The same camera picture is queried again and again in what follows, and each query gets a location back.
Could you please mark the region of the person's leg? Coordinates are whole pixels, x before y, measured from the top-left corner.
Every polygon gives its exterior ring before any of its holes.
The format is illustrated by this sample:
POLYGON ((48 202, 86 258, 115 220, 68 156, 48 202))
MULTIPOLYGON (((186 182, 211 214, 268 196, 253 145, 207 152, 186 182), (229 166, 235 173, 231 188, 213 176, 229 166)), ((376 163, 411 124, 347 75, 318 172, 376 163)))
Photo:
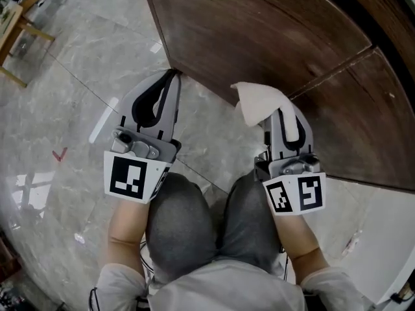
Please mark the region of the person's leg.
POLYGON ((159 284, 187 275, 217 255, 208 203, 197 185, 177 173, 167 174, 151 201, 145 235, 159 284))
POLYGON ((270 212, 265 189, 254 172, 240 177, 232 186, 224 208, 217 238, 218 256, 279 273, 281 242, 270 212))

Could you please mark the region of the person's white shirt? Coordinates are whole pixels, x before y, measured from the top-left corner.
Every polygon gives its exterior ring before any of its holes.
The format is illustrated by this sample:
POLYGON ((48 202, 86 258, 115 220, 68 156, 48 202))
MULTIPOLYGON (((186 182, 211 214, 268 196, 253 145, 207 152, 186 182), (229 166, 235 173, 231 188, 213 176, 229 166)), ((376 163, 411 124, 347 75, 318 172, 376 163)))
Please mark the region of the person's white shirt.
POLYGON ((342 269, 318 270, 296 285, 236 260, 212 262, 152 295, 137 271, 107 264, 91 303, 99 311, 364 311, 362 295, 342 269))

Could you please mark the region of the person's right forearm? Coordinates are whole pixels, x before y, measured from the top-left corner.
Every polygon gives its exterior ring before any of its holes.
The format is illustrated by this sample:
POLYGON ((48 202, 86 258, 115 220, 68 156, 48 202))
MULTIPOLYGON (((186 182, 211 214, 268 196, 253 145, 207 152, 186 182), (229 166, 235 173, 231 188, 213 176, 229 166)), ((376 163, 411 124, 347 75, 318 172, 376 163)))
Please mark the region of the person's right forearm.
POLYGON ((329 267, 303 216, 275 216, 274 223, 281 245, 292 263, 297 284, 310 274, 329 267))

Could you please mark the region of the person's left forearm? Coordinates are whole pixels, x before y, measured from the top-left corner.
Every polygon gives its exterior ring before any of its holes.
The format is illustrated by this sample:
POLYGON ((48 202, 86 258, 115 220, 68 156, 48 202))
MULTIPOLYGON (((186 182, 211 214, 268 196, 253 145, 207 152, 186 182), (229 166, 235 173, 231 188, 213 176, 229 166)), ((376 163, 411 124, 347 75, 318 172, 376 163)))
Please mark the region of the person's left forearm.
POLYGON ((142 276, 140 243, 147 228, 150 204, 120 200, 111 217, 104 264, 122 264, 142 276))

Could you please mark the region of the person's right leg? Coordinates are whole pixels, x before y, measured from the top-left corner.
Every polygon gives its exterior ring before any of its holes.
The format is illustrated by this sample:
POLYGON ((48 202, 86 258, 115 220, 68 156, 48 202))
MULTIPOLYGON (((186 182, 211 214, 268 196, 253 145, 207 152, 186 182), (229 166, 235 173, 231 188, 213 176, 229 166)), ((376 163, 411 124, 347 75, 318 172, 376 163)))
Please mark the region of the person's right leg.
POLYGON ((270 212, 265 189, 254 172, 240 177, 232 186, 224 208, 217 238, 218 256, 279 273, 281 242, 270 212))

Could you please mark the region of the light wooden coffee table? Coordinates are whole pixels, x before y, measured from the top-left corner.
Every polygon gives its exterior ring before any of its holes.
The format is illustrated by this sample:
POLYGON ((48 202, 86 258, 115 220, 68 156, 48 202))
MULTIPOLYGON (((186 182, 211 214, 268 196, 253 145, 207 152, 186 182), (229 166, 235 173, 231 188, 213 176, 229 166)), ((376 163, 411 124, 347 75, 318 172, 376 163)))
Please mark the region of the light wooden coffee table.
POLYGON ((22 2, 10 7, 8 9, 8 16, 2 24, 5 25, 5 29, 3 33, 0 34, 0 73, 4 74, 7 78, 21 87, 27 87, 27 84, 3 67, 6 58, 12 56, 10 50, 14 46, 21 32, 25 31, 33 36, 38 36, 51 42, 55 40, 55 37, 37 29, 34 23, 26 17, 26 13, 29 9, 38 1, 39 0, 22 0, 22 2))

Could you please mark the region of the white rectangular ceramic basin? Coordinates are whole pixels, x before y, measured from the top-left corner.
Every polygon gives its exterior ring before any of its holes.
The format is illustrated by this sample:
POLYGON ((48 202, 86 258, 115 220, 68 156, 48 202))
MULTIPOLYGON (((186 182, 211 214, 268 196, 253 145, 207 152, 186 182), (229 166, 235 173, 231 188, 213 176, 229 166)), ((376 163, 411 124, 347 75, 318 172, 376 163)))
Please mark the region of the white rectangular ceramic basin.
POLYGON ((331 180, 333 224, 324 248, 373 304, 389 300, 415 270, 415 192, 331 180))

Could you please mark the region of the person's left leg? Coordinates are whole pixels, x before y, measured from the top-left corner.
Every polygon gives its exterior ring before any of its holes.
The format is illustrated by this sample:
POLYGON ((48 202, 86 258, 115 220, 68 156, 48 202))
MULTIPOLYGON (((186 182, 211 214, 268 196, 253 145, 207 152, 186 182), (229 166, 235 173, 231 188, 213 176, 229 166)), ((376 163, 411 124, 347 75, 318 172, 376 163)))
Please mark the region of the person's left leg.
POLYGON ((197 185, 177 173, 167 174, 151 201, 145 235, 159 284, 187 275, 217 255, 208 203, 197 185))

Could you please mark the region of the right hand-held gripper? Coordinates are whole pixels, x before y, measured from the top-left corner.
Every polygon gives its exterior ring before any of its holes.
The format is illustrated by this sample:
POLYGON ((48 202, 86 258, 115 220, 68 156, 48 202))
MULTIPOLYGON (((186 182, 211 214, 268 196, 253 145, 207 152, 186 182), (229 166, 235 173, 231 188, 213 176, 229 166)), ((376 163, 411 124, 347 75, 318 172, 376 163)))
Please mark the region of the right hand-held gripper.
POLYGON ((286 140, 277 109, 263 122, 267 149, 254 159, 255 180, 262 183, 274 216, 311 213, 326 205, 326 174, 314 153, 312 129, 297 106, 294 112, 298 140, 286 140))

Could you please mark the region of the white terry cloth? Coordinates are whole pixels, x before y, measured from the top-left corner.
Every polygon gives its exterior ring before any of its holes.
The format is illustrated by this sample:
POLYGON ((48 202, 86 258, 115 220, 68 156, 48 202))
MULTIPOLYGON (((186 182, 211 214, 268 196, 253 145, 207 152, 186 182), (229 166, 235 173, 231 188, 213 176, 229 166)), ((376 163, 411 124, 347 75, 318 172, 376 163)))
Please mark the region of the white terry cloth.
POLYGON ((247 126, 253 127, 280 110, 283 115, 286 140, 296 142, 300 139, 294 105, 280 90, 250 82, 237 82, 230 87, 238 92, 237 107, 247 126))

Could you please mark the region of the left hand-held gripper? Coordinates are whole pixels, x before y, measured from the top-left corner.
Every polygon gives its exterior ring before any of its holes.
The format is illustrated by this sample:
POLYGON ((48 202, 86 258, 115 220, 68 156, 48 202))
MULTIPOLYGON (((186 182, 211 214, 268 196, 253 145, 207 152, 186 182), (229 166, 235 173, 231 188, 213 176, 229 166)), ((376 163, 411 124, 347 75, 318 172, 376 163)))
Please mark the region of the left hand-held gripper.
POLYGON ((171 140, 180 90, 181 73, 166 69, 124 96, 120 126, 113 130, 111 149, 104 153, 106 194, 143 204, 157 196, 181 149, 180 142, 171 140))

